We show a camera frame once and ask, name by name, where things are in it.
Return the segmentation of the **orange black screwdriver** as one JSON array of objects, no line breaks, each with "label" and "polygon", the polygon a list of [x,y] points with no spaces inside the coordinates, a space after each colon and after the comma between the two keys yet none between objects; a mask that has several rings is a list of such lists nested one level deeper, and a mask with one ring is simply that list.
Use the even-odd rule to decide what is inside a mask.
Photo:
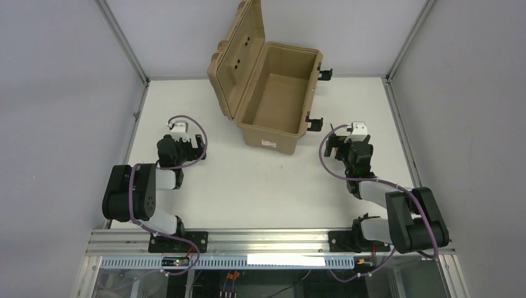
[{"label": "orange black screwdriver", "polygon": [[338,130],[338,127],[334,128],[333,125],[331,124],[331,134],[330,134],[330,139],[331,141],[333,140],[337,140],[338,136],[337,136],[337,130]]}]

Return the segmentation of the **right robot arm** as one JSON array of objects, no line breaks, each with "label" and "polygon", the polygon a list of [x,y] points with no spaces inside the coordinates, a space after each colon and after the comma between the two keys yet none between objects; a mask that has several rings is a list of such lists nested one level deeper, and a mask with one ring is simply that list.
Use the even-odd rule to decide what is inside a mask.
[{"label": "right robot arm", "polygon": [[361,250],[368,244],[384,243],[399,253],[422,253],[448,246],[449,231],[432,190],[407,189],[378,178],[372,171],[373,145],[369,140],[369,135],[353,141],[330,133],[319,153],[322,160],[333,156],[343,163],[341,179],[351,195],[386,210],[385,218],[365,214],[353,221],[351,247]]}]

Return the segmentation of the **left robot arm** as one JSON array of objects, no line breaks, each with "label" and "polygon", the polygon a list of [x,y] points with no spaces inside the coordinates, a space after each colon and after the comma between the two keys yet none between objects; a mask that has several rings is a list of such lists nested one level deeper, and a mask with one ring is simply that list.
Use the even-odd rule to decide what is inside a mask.
[{"label": "left robot arm", "polygon": [[183,166],[205,159],[205,143],[195,135],[197,146],[190,138],[173,138],[167,134],[157,144],[158,160],[136,167],[115,165],[102,200],[102,213],[108,220],[132,222],[146,228],[153,235],[161,233],[185,237],[180,217],[157,206],[158,191],[180,189],[184,180]]}]

